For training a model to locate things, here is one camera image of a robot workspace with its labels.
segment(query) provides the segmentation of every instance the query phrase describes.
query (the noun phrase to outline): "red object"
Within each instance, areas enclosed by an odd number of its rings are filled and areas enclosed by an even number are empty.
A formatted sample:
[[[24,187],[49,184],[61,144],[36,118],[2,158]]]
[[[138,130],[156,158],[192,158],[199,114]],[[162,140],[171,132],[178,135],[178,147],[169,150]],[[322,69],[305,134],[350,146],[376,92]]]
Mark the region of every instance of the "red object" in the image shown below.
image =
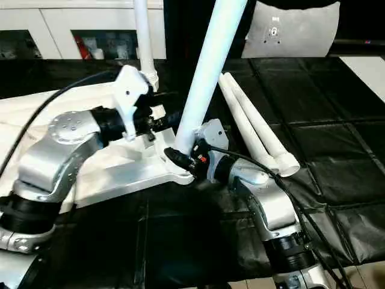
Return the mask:
[[[80,55],[83,59],[92,59],[90,51],[88,51],[87,47],[84,45],[83,39],[80,36],[74,36],[76,44],[78,45]]]

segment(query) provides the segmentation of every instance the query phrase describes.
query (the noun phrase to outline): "robotic arm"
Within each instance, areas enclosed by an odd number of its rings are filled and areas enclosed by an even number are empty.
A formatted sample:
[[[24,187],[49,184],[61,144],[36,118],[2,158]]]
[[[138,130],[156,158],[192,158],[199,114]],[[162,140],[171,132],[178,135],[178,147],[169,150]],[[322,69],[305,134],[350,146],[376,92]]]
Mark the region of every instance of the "robotic arm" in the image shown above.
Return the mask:
[[[247,160],[235,160],[210,150],[208,144],[222,149],[227,146],[219,120],[204,124],[196,136],[191,157],[173,148],[167,148],[165,154],[198,178],[207,177],[228,185],[247,204],[274,272],[276,287],[331,288],[322,266],[316,262],[289,196],[275,180]],[[207,172],[205,176],[200,173],[203,168]]]
[[[0,198],[0,288],[20,288],[38,256],[49,247],[61,205],[87,158],[110,141],[132,140],[168,126],[154,119],[149,106],[152,87],[132,66],[124,66],[115,88],[115,108],[97,107],[57,116],[46,135],[19,163],[12,192]]]

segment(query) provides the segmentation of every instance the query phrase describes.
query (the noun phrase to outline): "white cabinet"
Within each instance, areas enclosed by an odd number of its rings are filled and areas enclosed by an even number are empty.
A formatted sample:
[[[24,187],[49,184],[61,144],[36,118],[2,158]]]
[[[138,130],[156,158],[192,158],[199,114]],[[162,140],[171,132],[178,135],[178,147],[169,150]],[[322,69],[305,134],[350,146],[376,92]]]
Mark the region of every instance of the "white cabinet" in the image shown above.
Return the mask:
[[[0,10],[1,31],[28,31],[42,58],[61,58],[39,9]]]
[[[133,8],[41,9],[52,37],[64,59],[81,59],[73,31],[134,31]],[[153,57],[166,58],[163,9],[149,9]]]
[[[165,59],[163,0],[147,0],[147,7],[153,57]],[[0,0],[0,44],[1,32],[9,30],[28,31],[24,34],[44,59],[81,59],[74,38],[79,32],[115,33],[131,45],[129,38],[136,37],[134,0]]]

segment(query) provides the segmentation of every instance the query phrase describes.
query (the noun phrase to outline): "black cable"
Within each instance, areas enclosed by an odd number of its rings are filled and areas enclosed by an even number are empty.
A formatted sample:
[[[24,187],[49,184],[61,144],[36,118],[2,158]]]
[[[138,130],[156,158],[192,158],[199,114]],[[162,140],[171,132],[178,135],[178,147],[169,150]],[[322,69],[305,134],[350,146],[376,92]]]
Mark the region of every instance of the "black cable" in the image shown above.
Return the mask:
[[[3,164],[1,165],[1,168],[0,168],[0,178],[2,177],[2,174],[4,173],[5,171],[5,168],[7,167],[8,163],[10,162],[11,160],[11,157],[13,156],[15,150],[17,149],[19,143],[21,142],[21,140],[23,139],[26,131],[28,130],[28,128],[31,126],[31,124],[33,123],[33,121],[36,119],[36,117],[43,111],[43,109],[49,105],[53,100],[55,100],[57,97],[59,97],[60,95],[62,95],[64,92],[76,87],[76,86],[80,86],[80,85],[85,85],[86,83],[88,83],[90,80],[95,80],[95,79],[98,79],[98,78],[101,78],[103,76],[114,76],[116,75],[117,72],[113,72],[113,71],[103,71],[103,72],[99,72],[97,74],[94,74],[94,75],[90,75],[90,76],[87,76],[83,79],[80,79],[68,86],[66,86],[65,88],[63,89],[60,89],[59,91],[55,92],[53,95],[51,95],[49,98],[47,98],[36,110],[35,112],[33,113],[33,115],[29,118],[29,120],[27,121],[27,123],[23,126],[22,130],[20,131],[19,135],[17,136],[17,139],[16,141],[13,143],[11,149],[8,151],[8,154],[7,156],[5,157],[4,159],[4,162]]]
[[[277,185],[279,185],[288,194],[288,197],[290,198],[291,202],[293,203],[294,210],[296,211],[296,214],[298,215],[298,219],[300,221],[300,224],[303,227],[303,230],[306,233],[307,237],[310,238],[310,234],[309,234],[309,232],[308,232],[308,230],[306,228],[306,224],[305,224],[305,222],[304,222],[304,220],[302,218],[301,213],[305,215],[306,219],[309,221],[309,223],[311,224],[311,226],[313,227],[313,229],[315,230],[317,235],[320,237],[322,243],[326,246],[326,248],[329,251],[331,257],[336,262],[338,270],[340,271],[342,279],[345,282],[346,286],[344,286],[344,284],[337,277],[337,275],[334,273],[334,271],[332,271],[332,269],[329,266],[327,266],[326,270],[329,272],[331,277],[336,281],[336,283],[338,284],[338,286],[340,286],[340,288],[346,288],[347,287],[348,289],[353,289],[353,286],[352,286],[349,278],[347,277],[347,274],[346,274],[345,270],[343,269],[341,263],[339,262],[339,260],[338,260],[338,258],[336,256],[333,248],[331,247],[331,245],[327,241],[325,235],[322,233],[321,229],[315,223],[315,221],[309,215],[309,213],[306,212],[306,210],[304,209],[302,204],[298,201],[298,199],[288,190],[287,186],[283,183],[283,181],[281,180],[279,175],[274,173],[267,166],[261,164],[260,162],[254,160],[254,159],[252,159],[252,158],[250,158],[248,156],[245,156],[243,154],[239,154],[237,152],[228,151],[227,149],[221,149],[221,148],[218,148],[218,147],[215,147],[215,146],[211,146],[211,145],[208,145],[208,149],[209,150],[213,150],[213,151],[217,151],[217,152],[222,152],[222,153],[228,154],[228,155],[233,155],[234,157],[243,158],[243,159],[245,159],[245,160],[255,164],[256,166],[260,167],[265,173],[271,175],[271,177],[275,180]],[[326,262],[323,260],[321,254],[319,252],[316,253],[316,256],[317,256],[318,259],[320,259],[320,262],[326,264]]]

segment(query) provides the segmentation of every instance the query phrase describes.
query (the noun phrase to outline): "white pipe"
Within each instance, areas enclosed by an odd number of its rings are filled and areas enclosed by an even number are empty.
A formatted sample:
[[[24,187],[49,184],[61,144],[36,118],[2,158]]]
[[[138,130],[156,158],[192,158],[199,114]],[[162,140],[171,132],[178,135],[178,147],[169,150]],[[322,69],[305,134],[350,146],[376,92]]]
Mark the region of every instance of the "white pipe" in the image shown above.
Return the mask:
[[[241,105],[236,100],[230,84],[227,82],[226,77],[222,73],[219,76],[218,83],[251,157],[264,164],[274,172],[278,172],[278,165],[276,161],[274,161],[274,158],[267,153],[265,147],[253,129],[253,126],[248,121]]]
[[[156,92],[159,88],[159,77],[152,57],[147,0],[135,0],[134,7],[141,72],[149,80],[154,92]]]
[[[189,155],[229,53],[247,0],[217,0],[192,79],[175,148]]]
[[[265,119],[263,119],[256,107],[251,103],[233,76],[227,72],[224,77],[226,78],[227,83],[231,86],[235,97],[265,145],[267,151],[277,162],[280,176],[291,176],[296,173],[300,169],[298,161],[285,149],[280,140],[271,130],[269,124],[266,123]]]

